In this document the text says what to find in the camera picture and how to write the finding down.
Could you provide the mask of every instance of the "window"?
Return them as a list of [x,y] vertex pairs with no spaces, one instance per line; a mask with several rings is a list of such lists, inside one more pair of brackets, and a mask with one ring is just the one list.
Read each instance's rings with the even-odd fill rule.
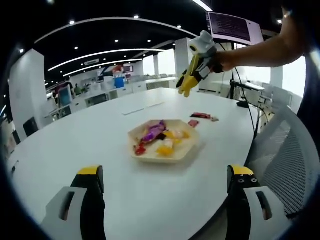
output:
[[158,54],[159,74],[175,75],[176,60],[175,50],[170,49]]
[[147,56],[143,59],[143,74],[153,76],[155,75],[154,56]]
[[283,66],[282,88],[303,98],[306,84],[306,58]]
[[[245,48],[245,45],[235,44],[235,49]],[[237,67],[241,80],[260,82],[265,84],[270,84],[271,80],[271,68],[270,67],[255,67],[255,66],[241,66]],[[235,79],[238,79],[238,74],[233,71]]]

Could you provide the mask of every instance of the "white round table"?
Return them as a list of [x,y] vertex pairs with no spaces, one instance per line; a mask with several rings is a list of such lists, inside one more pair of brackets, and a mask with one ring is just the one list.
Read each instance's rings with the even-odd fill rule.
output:
[[[248,109],[236,103],[196,92],[184,98],[175,89],[159,88],[87,108],[17,146],[8,162],[11,169],[19,160],[13,185],[40,224],[46,205],[81,168],[102,165],[108,240],[188,240],[226,200],[227,166],[246,162],[254,131]],[[161,165],[130,157],[130,130],[154,119],[187,123],[194,112],[220,120],[199,120],[195,159]],[[251,112],[257,122],[258,111]]]

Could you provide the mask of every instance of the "monitor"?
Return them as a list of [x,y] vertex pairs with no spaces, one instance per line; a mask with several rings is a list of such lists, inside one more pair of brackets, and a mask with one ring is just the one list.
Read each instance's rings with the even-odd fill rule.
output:
[[67,85],[65,87],[60,88],[59,90],[59,102],[60,106],[64,107],[72,102],[72,94],[71,94],[71,89],[70,85]]
[[223,39],[244,45],[264,41],[260,25],[240,17],[222,13],[207,13],[208,28],[214,39]]

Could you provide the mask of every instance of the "computer screen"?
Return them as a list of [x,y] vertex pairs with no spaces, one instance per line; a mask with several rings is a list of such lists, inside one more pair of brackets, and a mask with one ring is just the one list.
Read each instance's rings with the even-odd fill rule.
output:
[[255,45],[264,41],[260,25],[240,17],[208,12],[209,31],[214,39],[229,40],[245,45]]

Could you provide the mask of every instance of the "human arm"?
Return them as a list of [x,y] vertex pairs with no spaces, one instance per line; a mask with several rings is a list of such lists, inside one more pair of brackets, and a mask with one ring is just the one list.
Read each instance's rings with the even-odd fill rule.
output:
[[283,10],[282,29],[275,36],[262,43],[232,51],[217,53],[223,70],[235,67],[274,68],[294,62],[305,52],[303,31],[292,16]]

